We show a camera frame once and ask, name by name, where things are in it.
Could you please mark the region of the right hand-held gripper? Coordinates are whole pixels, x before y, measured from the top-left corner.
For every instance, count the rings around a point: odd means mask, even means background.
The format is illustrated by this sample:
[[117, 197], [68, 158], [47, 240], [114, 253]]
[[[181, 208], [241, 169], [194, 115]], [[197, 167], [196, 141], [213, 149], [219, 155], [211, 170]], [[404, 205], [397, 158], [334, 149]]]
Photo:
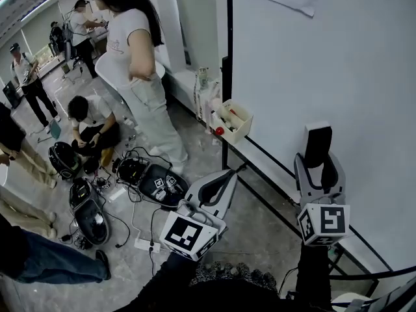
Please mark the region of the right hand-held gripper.
[[[297, 153], [294, 158], [296, 186], [300, 193], [302, 210], [297, 217], [306, 246], [331, 246], [349, 234], [350, 206], [341, 195], [345, 189], [345, 173], [338, 158], [328, 152], [323, 162], [321, 186], [312, 181], [304, 158]], [[325, 194], [340, 194], [337, 198]]]

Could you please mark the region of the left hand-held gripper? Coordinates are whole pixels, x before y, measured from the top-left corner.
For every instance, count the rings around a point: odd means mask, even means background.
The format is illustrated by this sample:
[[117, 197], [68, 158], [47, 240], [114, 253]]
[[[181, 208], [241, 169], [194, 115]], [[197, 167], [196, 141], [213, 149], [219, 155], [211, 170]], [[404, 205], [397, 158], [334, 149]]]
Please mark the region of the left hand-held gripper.
[[196, 180], [185, 199], [198, 202], [200, 207], [206, 205], [209, 213], [188, 201], [179, 202], [178, 209], [169, 212], [160, 242], [178, 255], [199, 261], [227, 229], [222, 219], [230, 208], [236, 186], [237, 173], [232, 169]]

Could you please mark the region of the black whiteboard eraser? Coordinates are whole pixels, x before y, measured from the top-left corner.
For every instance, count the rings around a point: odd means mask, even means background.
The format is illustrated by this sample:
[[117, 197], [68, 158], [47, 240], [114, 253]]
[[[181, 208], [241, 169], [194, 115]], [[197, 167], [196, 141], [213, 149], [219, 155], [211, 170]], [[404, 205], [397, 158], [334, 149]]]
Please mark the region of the black whiteboard eraser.
[[315, 122], [305, 127], [304, 159], [308, 168], [317, 168], [326, 160], [332, 143], [332, 127], [328, 122]]

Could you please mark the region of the person's left forearm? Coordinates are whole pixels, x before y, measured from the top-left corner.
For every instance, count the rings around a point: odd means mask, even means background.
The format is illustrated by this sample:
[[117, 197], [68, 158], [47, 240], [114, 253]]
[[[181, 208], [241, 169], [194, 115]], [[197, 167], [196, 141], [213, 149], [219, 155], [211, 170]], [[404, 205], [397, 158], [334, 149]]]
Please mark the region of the person's left forearm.
[[171, 253], [129, 304], [114, 312], [161, 312], [169, 298], [189, 286], [199, 262]]

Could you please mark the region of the person's right forearm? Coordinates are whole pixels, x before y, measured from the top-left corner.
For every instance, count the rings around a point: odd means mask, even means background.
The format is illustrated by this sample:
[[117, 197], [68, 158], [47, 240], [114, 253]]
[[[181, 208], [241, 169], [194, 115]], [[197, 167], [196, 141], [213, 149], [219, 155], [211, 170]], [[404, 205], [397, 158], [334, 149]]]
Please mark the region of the person's right forearm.
[[302, 243], [294, 301], [301, 312], [333, 312], [326, 246]]

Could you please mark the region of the black framed whiteboard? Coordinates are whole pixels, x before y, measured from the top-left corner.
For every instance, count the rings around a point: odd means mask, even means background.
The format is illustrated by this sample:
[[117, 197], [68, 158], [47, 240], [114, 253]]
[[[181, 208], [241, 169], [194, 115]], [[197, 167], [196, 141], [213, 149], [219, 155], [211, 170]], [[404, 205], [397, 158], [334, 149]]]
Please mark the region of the black framed whiteboard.
[[352, 226], [394, 268], [416, 265], [416, 0], [317, 0], [309, 18], [233, 0], [233, 99], [250, 138], [293, 167], [325, 121]]

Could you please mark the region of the black open equipment case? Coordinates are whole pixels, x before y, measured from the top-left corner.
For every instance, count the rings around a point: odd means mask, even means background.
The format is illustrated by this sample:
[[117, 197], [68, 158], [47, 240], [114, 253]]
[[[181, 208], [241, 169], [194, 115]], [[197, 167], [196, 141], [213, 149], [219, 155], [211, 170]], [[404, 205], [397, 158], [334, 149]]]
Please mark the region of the black open equipment case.
[[122, 159], [116, 169], [116, 182], [123, 185], [132, 202], [146, 199], [165, 209], [177, 209], [179, 201], [185, 197], [189, 184], [170, 167], [156, 164], [141, 156]]
[[70, 211], [81, 233], [93, 245], [105, 244], [110, 235], [96, 188], [85, 177], [73, 180], [69, 196]]

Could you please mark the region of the white marker tray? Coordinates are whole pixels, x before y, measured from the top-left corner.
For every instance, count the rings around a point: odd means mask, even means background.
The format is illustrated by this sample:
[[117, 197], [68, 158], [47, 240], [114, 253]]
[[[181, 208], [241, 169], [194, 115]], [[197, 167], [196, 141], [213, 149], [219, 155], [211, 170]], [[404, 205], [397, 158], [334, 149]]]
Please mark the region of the white marker tray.
[[235, 145], [250, 132], [253, 115], [232, 99], [223, 102], [213, 113], [212, 128], [223, 127], [219, 135], [231, 145]]

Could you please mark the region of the white power strip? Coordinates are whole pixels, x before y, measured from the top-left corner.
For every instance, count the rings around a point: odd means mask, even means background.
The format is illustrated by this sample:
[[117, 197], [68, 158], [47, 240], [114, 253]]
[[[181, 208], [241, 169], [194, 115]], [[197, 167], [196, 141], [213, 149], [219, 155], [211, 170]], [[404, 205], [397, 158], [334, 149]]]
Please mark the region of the white power strip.
[[135, 239], [134, 247], [139, 250], [144, 250], [147, 252], [154, 252], [154, 253], [159, 253], [161, 250], [160, 243], [154, 242], [152, 240], [150, 241], [146, 239], [141, 239], [141, 238]]

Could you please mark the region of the person's patterned torso clothing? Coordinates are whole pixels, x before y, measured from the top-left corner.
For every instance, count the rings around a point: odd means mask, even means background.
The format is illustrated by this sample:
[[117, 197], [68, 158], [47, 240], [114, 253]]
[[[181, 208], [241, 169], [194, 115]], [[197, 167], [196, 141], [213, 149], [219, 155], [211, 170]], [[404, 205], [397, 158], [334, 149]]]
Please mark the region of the person's patterned torso clothing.
[[187, 288], [191, 312], [256, 312], [280, 303], [274, 276], [245, 263], [199, 265]]

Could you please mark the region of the round black helmet case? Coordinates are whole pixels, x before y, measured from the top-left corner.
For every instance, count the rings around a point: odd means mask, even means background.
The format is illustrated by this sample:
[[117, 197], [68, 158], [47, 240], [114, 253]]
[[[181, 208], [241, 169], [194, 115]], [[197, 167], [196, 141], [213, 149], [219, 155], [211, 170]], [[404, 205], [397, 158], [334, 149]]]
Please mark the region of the round black helmet case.
[[73, 148], [65, 142], [55, 142], [48, 149], [52, 167], [63, 180], [73, 179], [81, 169], [81, 159]]

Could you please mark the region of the black box speaker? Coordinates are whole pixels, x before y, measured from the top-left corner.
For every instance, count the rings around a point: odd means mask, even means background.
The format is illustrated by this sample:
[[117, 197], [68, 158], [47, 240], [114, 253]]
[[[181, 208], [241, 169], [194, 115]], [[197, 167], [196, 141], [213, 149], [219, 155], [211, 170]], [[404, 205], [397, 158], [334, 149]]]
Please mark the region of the black box speaker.
[[12, 81], [9, 81], [5, 85], [5, 87], [3, 88], [3, 93], [13, 109], [19, 107], [21, 103], [21, 96], [18, 94], [16, 87], [14, 86]]

